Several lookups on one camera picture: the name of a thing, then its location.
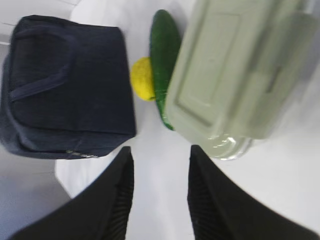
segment bag strap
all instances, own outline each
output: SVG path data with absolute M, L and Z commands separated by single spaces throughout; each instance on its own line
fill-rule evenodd
M 54 89 L 64 84 L 68 78 L 68 73 L 72 63 L 76 59 L 76 49 L 78 42 L 74 36 L 72 36 L 64 28 L 56 26 L 38 25 L 32 28 L 17 32 L 15 34 L 15 40 L 21 40 L 25 38 L 31 38 L 34 36 L 52 35 L 58 37 L 68 43 L 69 54 L 65 61 L 65 64 L 59 69 L 59 71 L 51 76 L 37 80 L 32 83 L 28 83 L 21 87 L 16 88 L 10 92 L 10 100 L 12 102 L 39 94 L 51 89 Z

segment plastic container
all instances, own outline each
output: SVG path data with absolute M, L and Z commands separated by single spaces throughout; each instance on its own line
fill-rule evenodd
M 318 28 L 310 0 L 199 0 L 166 100 L 175 130 L 212 158 L 266 139 Z

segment fabric bag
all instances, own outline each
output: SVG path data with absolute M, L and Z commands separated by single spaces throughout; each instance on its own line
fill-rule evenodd
M 129 76 L 119 28 L 22 18 L 3 66 L 1 143 L 40 159 L 109 154 L 136 135 Z

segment green cucumber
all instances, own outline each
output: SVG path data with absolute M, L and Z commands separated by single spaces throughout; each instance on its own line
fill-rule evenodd
M 155 101 L 164 125 L 173 130 L 165 114 L 168 87 L 181 47 L 181 36 L 170 13 L 159 10 L 153 17 L 150 36 L 150 58 Z

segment lemon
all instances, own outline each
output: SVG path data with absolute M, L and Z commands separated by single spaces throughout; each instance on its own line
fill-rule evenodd
M 139 98 L 145 101 L 154 101 L 156 99 L 150 57 L 143 57 L 133 65 L 131 85 Z

